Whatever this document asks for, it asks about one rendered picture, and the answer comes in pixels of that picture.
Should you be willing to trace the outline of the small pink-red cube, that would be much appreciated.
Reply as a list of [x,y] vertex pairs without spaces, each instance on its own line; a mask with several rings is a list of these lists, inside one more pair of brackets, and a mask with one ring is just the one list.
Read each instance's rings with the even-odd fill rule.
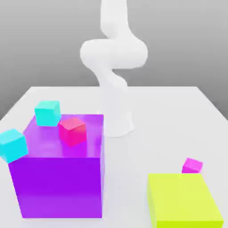
[[68,146],[73,147],[86,141],[86,124],[77,117],[61,120],[58,123],[59,138]]

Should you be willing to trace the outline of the small turquoise cube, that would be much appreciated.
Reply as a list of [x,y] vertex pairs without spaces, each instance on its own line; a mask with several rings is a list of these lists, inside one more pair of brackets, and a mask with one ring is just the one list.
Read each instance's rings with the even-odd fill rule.
[[59,101],[40,101],[35,107],[38,126],[57,126],[61,119]]

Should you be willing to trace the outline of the small magenta cube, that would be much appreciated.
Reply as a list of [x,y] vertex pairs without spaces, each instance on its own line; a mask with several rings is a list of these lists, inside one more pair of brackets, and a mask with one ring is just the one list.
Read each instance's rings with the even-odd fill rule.
[[182,173],[200,173],[203,167],[203,162],[187,158],[183,167]]

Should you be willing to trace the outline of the small cyan cube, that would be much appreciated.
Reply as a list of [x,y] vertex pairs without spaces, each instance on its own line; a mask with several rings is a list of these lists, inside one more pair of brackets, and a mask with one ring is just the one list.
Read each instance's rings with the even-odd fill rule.
[[16,129],[0,133],[0,157],[8,164],[28,154],[25,136]]

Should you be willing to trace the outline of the large purple box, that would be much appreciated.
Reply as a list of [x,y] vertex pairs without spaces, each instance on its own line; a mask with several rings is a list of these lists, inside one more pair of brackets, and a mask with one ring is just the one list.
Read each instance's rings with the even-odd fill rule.
[[103,115],[79,114],[87,140],[73,147],[57,127],[31,119],[24,130],[28,154],[9,164],[24,218],[101,218],[104,189]]

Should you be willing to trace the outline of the large yellow-green box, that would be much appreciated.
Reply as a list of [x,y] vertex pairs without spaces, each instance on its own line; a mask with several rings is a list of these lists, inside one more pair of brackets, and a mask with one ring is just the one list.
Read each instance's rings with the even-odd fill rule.
[[152,228],[222,228],[223,217],[201,174],[149,174]]

